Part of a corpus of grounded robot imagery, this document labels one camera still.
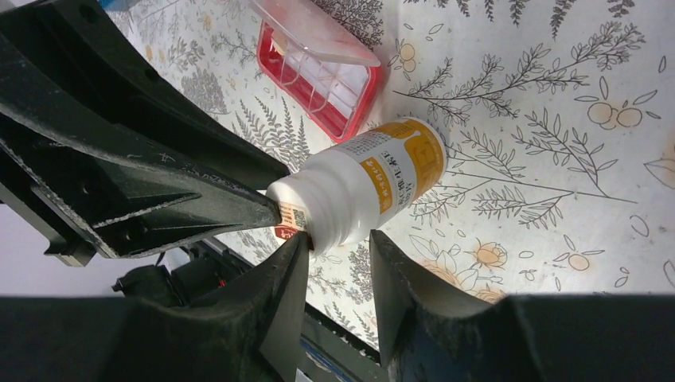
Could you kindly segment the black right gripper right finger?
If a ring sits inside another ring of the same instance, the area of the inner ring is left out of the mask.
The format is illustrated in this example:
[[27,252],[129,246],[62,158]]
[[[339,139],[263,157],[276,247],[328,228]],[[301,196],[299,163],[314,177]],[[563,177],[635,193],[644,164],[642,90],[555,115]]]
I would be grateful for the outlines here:
[[383,232],[369,252],[380,361],[392,381],[671,381],[674,298],[516,294],[490,304]]

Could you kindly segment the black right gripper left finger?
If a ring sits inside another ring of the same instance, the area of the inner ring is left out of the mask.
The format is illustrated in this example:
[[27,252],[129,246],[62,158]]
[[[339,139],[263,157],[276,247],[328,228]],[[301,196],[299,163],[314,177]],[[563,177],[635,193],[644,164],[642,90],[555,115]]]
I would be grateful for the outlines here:
[[4,381],[292,381],[310,238],[189,308],[139,298],[3,298]]

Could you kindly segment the red pill organizer box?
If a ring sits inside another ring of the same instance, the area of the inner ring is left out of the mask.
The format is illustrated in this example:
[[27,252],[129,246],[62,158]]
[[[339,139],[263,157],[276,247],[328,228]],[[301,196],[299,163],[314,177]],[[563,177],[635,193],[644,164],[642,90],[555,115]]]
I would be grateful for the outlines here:
[[380,60],[312,1],[251,0],[260,17],[260,69],[334,142],[361,129],[382,77]]

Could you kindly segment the white pill bottle orange label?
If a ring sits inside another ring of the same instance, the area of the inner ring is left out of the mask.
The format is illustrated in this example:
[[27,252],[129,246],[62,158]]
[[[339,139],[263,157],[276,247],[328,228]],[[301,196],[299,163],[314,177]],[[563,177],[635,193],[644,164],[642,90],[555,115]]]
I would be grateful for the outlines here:
[[447,169],[445,138],[421,119],[385,123],[309,156],[274,181],[281,226],[307,232],[315,255],[367,238],[407,209]]

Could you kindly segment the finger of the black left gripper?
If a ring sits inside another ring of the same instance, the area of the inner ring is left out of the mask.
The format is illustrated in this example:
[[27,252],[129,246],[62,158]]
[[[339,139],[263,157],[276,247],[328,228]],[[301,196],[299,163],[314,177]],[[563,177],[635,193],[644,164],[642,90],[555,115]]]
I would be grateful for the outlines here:
[[29,67],[107,122],[252,189],[290,173],[166,82],[96,1],[33,1],[3,10],[2,90],[10,96],[30,91]]
[[280,220],[261,189],[281,165],[203,112],[153,111],[149,135],[84,107],[1,106],[1,199],[49,255],[140,258]]

